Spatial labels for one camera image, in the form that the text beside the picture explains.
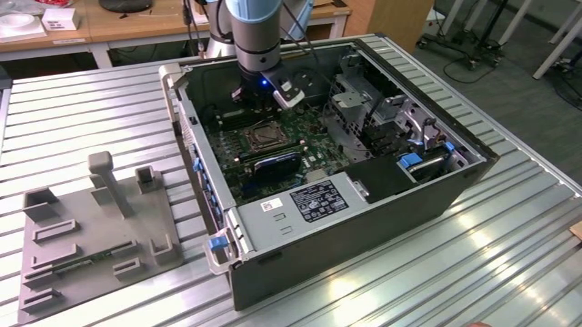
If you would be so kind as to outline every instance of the circuit board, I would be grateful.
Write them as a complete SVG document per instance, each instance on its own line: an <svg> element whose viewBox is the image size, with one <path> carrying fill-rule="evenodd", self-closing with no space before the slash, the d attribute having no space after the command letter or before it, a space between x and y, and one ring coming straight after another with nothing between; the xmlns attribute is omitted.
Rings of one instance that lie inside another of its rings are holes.
<svg viewBox="0 0 582 327"><path fill-rule="evenodd" d="M315 109L284 110L276 121L261 121L232 131L208 134L208 141L221 167L236 204L243 205L328 176L350 161L320 124ZM248 182L252 167L268 158L300 154L300 168L281 181L253 185Z"/></svg>

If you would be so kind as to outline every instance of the aluminum extrusion table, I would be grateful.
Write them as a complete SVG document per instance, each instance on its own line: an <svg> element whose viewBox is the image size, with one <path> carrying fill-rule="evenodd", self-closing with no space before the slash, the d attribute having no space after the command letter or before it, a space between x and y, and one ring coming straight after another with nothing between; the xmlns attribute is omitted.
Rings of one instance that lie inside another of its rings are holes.
<svg viewBox="0 0 582 327"><path fill-rule="evenodd" d="M56 194L89 187L83 161L96 148L112 152L117 178L140 165L164 173L187 263L35 326L582 324L580 242L567 230L582 215L580 187L388 39L362 38L502 156L446 213L235 312L200 247L204 224L164 111L164 62L17 80L0 109L0 326L16 325L21 192L47 183Z"/></svg>

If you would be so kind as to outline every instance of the wooden cabinet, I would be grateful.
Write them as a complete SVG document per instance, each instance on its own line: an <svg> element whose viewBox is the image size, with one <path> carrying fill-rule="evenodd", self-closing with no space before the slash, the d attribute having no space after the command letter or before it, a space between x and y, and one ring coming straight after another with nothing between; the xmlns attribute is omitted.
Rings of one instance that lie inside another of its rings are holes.
<svg viewBox="0 0 582 327"><path fill-rule="evenodd" d="M432 0L343 1L352 10L346 36L382 32L407 52L414 51Z"/></svg>

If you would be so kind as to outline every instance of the table leg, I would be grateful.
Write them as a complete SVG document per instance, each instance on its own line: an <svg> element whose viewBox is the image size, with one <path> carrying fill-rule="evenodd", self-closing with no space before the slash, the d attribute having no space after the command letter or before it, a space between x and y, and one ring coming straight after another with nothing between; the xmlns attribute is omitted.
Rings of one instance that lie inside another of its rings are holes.
<svg viewBox="0 0 582 327"><path fill-rule="evenodd" d="M107 43L89 44L89 51L92 53L95 62L97 63L99 69L112 67L108 50L109 46L107 45Z"/></svg>
<svg viewBox="0 0 582 327"><path fill-rule="evenodd" d="M346 15L335 17L334 24L331 25L330 39L338 39L344 36L346 21Z"/></svg>
<svg viewBox="0 0 582 327"><path fill-rule="evenodd" d="M471 14L470 21L466 22L464 31L470 31L472 27L475 26L476 20L479 19L480 13L483 12L484 5L487 4L488 0L479 0L479 3L476 4L475 11Z"/></svg>
<svg viewBox="0 0 582 327"><path fill-rule="evenodd" d="M443 23L442 32L444 35L448 32L448 29L451 28L452 22L455 21L458 10L460 9L460 5L463 4L463 2L464 0L455 0L455 2L452 3L450 13L446 16L444 23Z"/></svg>
<svg viewBox="0 0 582 327"><path fill-rule="evenodd" d="M575 18L580 14L582 11L582 2L578 4L578 6L574 9L574 12L570 14L570 16L566 19L566 22L563 22L560 29L558 29L558 32L555 32L552 39L548 41L551 44L555 44L558 40L560 39L563 32L571 27Z"/></svg>
<svg viewBox="0 0 582 327"><path fill-rule="evenodd" d="M511 23L508 24L508 27L500 36L499 39L499 45L503 46L507 43L508 38L511 37L512 33L515 32L515 29L518 28L518 25L520 23L520 20L523 19L523 16L526 16L528 6L531 5L532 0L526 0L523 4L520 5L519 11L515 14L515 17L511 20Z"/></svg>
<svg viewBox="0 0 582 327"><path fill-rule="evenodd" d="M578 22L575 23L574 27L570 29L570 32L566 34L566 37L563 38L562 42L555 46L552 53L547 56L547 59L539 66L538 71L535 71L534 78L536 80L543 76L547 69L554 65L554 62L558 60L558 57L562 55L562 52L566 50L567 46L574 40L574 37L576 37L580 31L582 31L582 17L578 19Z"/></svg>

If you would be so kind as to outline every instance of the white box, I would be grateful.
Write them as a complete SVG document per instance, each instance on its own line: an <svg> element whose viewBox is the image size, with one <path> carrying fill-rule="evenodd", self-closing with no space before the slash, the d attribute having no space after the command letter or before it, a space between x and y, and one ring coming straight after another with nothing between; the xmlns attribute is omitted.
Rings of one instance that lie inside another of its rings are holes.
<svg viewBox="0 0 582 327"><path fill-rule="evenodd" d="M35 17L35 22L22 30L0 29L0 43L35 39L44 36L47 36L47 33L44 32L39 17Z"/></svg>
<svg viewBox="0 0 582 327"><path fill-rule="evenodd" d="M73 31L79 28L81 17L75 8L47 9L43 15L43 25L48 31Z"/></svg>
<svg viewBox="0 0 582 327"><path fill-rule="evenodd" d="M444 15L431 9L427 16L427 21L424 22L424 26L422 28L422 33L436 36L439 24L440 26L444 24Z"/></svg>

